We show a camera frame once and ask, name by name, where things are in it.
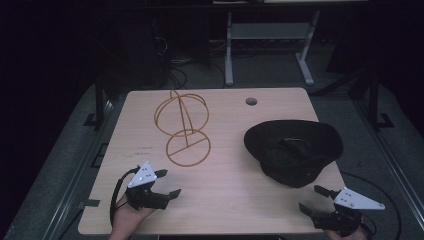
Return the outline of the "gold wire hat stand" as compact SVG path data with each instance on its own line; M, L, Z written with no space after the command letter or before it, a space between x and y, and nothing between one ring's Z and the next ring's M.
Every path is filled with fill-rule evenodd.
M194 167L211 152L211 140L204 132L210 119L206 100L195 93L170 90L154 112L155 127L168 137L166 157L179 167Z

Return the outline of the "person's left hand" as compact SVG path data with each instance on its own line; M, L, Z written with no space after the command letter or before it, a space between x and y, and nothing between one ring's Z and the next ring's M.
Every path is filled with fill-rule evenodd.
M113 226L108 240L128 240L144 220L155 212L155 209L134 209L127 204L127 197L123 195L116 204Z

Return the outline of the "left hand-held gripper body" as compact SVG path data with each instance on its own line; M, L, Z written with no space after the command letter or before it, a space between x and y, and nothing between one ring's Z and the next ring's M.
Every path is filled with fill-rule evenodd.
M136 170L125 191L128 203L134 209L152 208L165 209L170 201L168 195L155 193L151 190L159 179L149 161L146 161Z

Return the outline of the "person's right hand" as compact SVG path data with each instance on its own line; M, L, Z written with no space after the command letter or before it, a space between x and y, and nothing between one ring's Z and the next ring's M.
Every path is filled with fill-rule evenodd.
M365 230L358 227L352 234L346 237L340 236L337 232L331 230L325 230L324 233L330 240L367 240L368 235Z

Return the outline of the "black bucket hat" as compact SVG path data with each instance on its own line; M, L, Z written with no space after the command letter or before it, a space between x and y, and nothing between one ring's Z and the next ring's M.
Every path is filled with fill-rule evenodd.
M259 123L245 133L244 145L266 176L292 188L314 182L344 150L334 127L306 120Z

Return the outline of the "black metal stand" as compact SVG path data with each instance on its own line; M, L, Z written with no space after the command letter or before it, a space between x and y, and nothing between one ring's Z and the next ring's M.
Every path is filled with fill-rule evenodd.
M98 130L104 121L104 93L103 79L108 65L108 57L103 50L96 50L91 58L90 77L94 83L95 112L89 114L84 122L85 126L92 126Z
M381 128L393 128L394 124L386 113L378 111L379 78L377 74L368 69L361 68L354 77L354 84L349 92L353 100L360 101L366 98L366 118L375 131Z

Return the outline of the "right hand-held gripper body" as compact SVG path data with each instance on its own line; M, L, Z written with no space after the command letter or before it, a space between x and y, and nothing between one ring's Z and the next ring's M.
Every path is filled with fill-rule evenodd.
M362 210L384 210L385 205L347 187L332 200L335 210L331 213L313 212L315 228L338 232L342 237L352 234L362 223Z

